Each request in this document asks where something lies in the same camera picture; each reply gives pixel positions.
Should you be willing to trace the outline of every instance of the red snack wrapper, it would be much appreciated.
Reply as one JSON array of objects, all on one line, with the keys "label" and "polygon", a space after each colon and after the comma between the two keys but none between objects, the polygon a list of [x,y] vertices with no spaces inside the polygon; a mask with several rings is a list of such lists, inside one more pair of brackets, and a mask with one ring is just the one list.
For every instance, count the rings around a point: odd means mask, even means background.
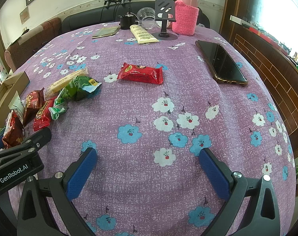
[{"label": "red snack wrapper", "polygon": [[162,67],[153,68],[124,63],[117,79],[161,84],[163,83]]},{"label": "red snack wrapper", "polygon": [[48,127],[52,120],[51,112],[49,107],[54,105],[55,98],[52,98],[44,103],[41,109],[37,112],[33,123],[34,131],[38,131],[42,128]]},{"label": "red snack wrapper", "polygon": [[14,110],[9,115],[2,142],[5,149],[21,144],[23,141],[23,126]]},{"label": "red snack wrapper", "polygon": [[27,125],[36,115],[39,109],[44,105],[44,88],[33,90],[26,98],[23,125]]}]

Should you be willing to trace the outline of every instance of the window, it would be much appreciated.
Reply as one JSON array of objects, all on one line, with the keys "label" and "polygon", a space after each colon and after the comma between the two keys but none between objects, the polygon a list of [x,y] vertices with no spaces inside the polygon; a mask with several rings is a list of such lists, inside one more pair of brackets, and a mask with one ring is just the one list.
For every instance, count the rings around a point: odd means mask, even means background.
[{"label": "window", "polygon": [[294,0],[258,0],[254,21],[279,42],[298,53],[298,5]]}]

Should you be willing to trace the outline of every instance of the table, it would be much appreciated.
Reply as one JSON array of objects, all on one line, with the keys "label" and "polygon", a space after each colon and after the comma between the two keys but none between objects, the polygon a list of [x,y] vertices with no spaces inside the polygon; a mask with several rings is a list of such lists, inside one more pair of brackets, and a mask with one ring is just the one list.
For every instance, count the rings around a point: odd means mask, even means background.
[{"label": "table", "polygon": [[[295,197],[293,152],[254,68],[218,33],[199,26],[193,37],[148,45],[138,44],[129,30],[91,39],[98,29],[117,24],[58,36],[17,70],[30,79],[21,99],[80,68],[103,82],[99,95],[69,102],[68,111],[51,123],[52,140],[39,152],[45,168],[38,177],[64,171],[93,147],[98,163],[73,203],[96,235],[199,236],[223,204],[198,163],[203,144],[232,171],[270,175],[281,235],[286,233]],[[195,40],[221,43],[249,84],[217,84]],[[117,80],[124,62],[163,67],[164,83]],[[26,131],[33,133],[33,123]],[[21,185],[10,191],[15,211],[21,192]],[[243,205],[230,233],[244,211]]]}]

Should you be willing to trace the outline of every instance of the brick pattern panel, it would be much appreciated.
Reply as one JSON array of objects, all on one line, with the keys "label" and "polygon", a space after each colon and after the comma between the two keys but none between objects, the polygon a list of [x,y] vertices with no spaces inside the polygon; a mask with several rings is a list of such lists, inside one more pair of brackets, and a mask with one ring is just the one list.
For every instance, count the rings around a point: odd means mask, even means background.
[{"label": "brick pattern panel", "polygon": [[255,68],[265,83],[290,135],[298,128],[298,95],[286,77],[254,46],[238,34],[233,47]]}]

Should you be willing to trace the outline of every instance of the tube of cream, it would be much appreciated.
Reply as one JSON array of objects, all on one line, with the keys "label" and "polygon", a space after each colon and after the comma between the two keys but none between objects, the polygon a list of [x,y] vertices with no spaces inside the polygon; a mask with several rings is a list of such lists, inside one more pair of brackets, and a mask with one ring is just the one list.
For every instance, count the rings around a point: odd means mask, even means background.
[{"label": "tube of cream", "polygon": [[141,26],[131,25],[130,30],[137,39],[138,43],[159,41],[157,38],[155,38],[152,34],[149,34],[148,31]]}]

